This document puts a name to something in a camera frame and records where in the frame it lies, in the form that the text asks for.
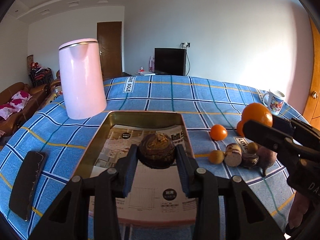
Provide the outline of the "right hand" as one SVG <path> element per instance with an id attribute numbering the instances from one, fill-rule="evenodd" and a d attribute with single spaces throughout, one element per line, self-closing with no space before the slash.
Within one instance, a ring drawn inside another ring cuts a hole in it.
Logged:
<path id="1" fill-rule="evenodd" d="M 295 197 L 289 213 L 289 228 L 297 228 L 300 226 L 303 216 L 309 209 L 310 199 L 298 191 L 295 193 Z"/>

